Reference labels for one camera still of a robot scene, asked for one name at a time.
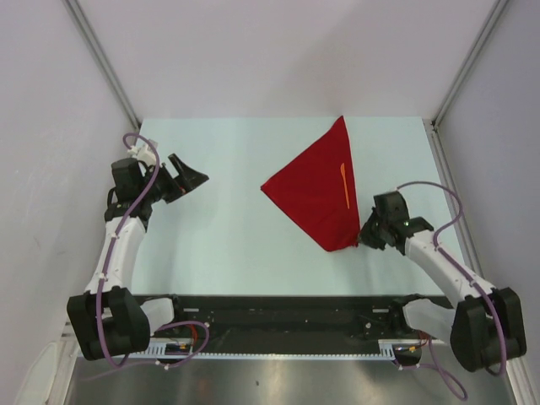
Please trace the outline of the red cloth napkin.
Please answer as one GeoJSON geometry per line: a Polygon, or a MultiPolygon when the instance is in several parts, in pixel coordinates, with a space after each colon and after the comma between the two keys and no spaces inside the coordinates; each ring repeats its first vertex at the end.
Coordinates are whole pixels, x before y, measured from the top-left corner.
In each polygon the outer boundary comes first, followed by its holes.
{"type": "Polygon", "coordinates": [[[340,116],[330,129],[262,186],[262,192],[324,251],[356,247],[361,230],[348,129],[340,116]],[[340,165],[345,163],[350,209],[340,165]]]}

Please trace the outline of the orange plastic knife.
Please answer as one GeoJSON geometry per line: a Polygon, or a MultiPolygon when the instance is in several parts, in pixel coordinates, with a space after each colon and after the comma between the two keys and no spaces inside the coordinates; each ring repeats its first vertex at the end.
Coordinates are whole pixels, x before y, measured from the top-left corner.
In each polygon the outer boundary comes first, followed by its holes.
{"type": "Polygon", "coordinates": [[[340,165],[340,174],[343,180],[343,192],[344,192],[344,198],[346,202],[347,209],[350,209],[350,200],[349,200],[349,194],[348,194],[348,182],[347,182],[347,173],[346,173],[346,167],[345,163],[341,163],[340,165]]]}

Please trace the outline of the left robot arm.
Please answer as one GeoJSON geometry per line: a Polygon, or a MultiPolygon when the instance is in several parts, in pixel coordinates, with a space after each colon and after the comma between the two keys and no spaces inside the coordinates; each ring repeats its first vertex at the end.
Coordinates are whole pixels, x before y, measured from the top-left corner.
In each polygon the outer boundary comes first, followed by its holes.
{"type": "Polygon", "coordinates": [[[105,244],[84,292],[67,303],[69,321],[87,360],[143,352],[158,330],[171,338],[185,331],[186,316],[175,309],[172,298],[140,304],[130,291],[153,204],[172,203],[209,179],[176,154],[169,160],[176,176],[150,158],[128,157],[111,165],[114,186],[107,196],[105,244]]]}

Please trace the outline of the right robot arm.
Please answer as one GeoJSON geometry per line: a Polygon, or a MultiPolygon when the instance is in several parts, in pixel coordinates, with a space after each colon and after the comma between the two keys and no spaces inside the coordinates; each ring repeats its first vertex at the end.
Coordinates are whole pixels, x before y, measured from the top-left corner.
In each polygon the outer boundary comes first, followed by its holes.
{"type": "Polygon", "coordinates": [[[374,197],[374,207],[359,234],[370,248],[390,246],[418,265],[442,291],[448,307],[411,294],[395,300],[391,332],[410,338],[425,332],[451,346],[458,363],[471,372],[504,367],[527,352],[521,300],[511,288],[497,289],[461,264],[422,217],[411,217],[398,191],[374,197]]]}

